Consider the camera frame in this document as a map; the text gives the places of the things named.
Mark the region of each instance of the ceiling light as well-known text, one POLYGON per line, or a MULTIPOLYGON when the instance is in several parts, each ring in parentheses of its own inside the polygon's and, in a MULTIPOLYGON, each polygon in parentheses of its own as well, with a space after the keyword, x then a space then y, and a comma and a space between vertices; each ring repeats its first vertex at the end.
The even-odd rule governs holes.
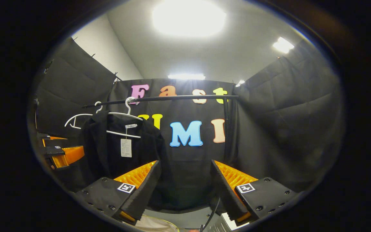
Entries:
POLYGON ((245 81, 241 80, 237 83, 236 87, 239 87, 241 84, 244 84, 245 81))
POLYGON ((177 36, 209 36, 221 31, 225 13, 203 0, 166 0, 153 11, 154 26, 177 36))
POLYGON ((273 44, 273 47, 275 47, 277 50, 288 53, 290 49, 294 48, 294 45, 291 44, 289 41, 285 40, 284 38, 280 37, 277 42, 273 44))
POLYGON ((203 74, 175 74, 175 75, 168 75, 170 79, 183 79, 183 80, 204 80, 206 78, 203 74))

